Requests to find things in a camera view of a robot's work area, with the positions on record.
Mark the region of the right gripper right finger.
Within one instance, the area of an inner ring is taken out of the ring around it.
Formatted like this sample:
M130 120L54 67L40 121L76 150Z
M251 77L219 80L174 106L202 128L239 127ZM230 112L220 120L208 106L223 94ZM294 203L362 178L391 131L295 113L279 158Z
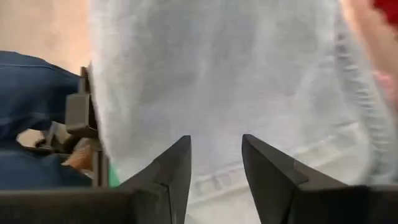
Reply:
M242 157L261 223L397 224L395 185L346 185L251 134Z

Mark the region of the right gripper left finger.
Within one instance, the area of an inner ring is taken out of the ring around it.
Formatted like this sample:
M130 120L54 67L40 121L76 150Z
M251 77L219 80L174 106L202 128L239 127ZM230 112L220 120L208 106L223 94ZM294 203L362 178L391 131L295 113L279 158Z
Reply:
M192 173L190 136L117 187L1 192L1 223L184 223Z

